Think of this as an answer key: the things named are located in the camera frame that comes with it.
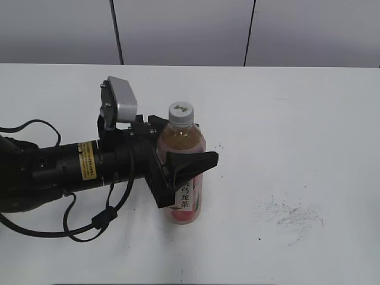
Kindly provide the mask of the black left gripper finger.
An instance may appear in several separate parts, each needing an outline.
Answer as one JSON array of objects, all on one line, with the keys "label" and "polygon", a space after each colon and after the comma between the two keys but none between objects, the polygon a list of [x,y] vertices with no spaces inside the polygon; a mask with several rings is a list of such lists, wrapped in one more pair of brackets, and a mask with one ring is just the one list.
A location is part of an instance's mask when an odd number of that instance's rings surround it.
[{"label": "black left gripper finger", "polygon": [[156,131],[156,134],[161,134],[169,121],[156,115],[148,116],[149,125]]},{"label": "black left gripper finger", "polygon": [[217,166],[219,154],[215,151],[202,153],[167,152],[165,166],[169,171],[170,186],[180,188],[191,179]]}]

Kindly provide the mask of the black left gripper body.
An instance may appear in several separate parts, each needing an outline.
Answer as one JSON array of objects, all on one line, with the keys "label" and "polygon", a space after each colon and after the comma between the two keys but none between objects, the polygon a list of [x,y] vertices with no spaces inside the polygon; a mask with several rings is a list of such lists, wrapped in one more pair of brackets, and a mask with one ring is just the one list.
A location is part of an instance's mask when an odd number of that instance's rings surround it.
[{"label": "black left gripper body", "polygon": [[110,131],[99,117],[99,175],[104,184],[144,178],[159,208],[174,205],[175,190],[157,153],[158,138],[142,115],[128,129]]}]

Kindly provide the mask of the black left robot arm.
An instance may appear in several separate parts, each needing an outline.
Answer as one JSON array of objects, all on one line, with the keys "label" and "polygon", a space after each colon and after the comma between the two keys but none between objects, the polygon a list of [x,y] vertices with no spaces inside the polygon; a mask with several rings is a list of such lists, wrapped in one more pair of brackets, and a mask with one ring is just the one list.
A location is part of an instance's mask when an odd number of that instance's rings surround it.
[{"label": "black left robot arm", "polygon": [[129,178],[144,178],[159,208],[175,203],[188,181],[217,166],[214,151],[168,152],[162,161],[157,142],[165,120],[142,116],[127,129],[106,130],[99,139],[40,148],[27,141],[1,138],[1,211],[20,213],[84,191]]}]

